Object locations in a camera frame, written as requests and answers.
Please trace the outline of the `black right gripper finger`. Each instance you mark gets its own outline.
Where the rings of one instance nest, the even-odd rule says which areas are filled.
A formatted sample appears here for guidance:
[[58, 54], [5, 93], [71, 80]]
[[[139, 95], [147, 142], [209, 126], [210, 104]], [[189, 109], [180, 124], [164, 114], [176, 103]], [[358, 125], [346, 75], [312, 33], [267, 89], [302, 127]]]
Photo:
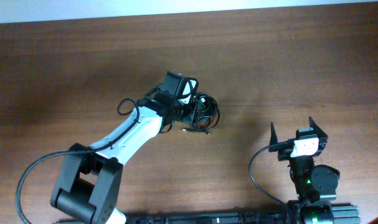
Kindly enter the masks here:
[[313, 128], [313, 130], [316, 132], [316, 135], [319, 139], [327, 139], [328, 135], [316, 124], [314, 119], [310, 116], [308, 118], [309, 126]]
[[274, 127], [274, 124], [273, 122], [270, 123], [270, 145], [274, 145], [278, 142], [278, 138], [277, 138], [277, 135], [276, 135], [276, 131], [275, 131], [275, 127]]

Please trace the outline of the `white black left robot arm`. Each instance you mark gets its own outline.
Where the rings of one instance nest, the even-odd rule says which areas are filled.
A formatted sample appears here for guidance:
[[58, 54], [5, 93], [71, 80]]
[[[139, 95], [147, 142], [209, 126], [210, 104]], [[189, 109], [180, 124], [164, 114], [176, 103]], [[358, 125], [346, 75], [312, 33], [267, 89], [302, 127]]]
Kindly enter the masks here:
[[197, 79], [168, 72], [162, 84], [135, 101], [129, 117], [103, 139], [67, 151], [50, 197], [52, 207], [82, 223], [126, 223], [116, 208], [126, 163], [151, 138], [194, 110]]

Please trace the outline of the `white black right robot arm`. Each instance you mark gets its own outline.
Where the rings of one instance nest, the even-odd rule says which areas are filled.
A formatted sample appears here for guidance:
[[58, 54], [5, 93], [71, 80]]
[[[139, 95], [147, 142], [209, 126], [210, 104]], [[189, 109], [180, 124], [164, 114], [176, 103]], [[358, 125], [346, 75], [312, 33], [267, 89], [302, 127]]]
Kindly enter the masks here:
[[280, 142], [270, 125], [269, 152], [277, 152], [279, 161], [288, 161], [296, 200], [287, 203], [290, 223], [334, 223], [331, 201], [337, 198], [340, 172], [327, 165], [316, 165], [328, 143], [328, 135], [308, 118], [309, 127], [296, 130], [294, 138]]

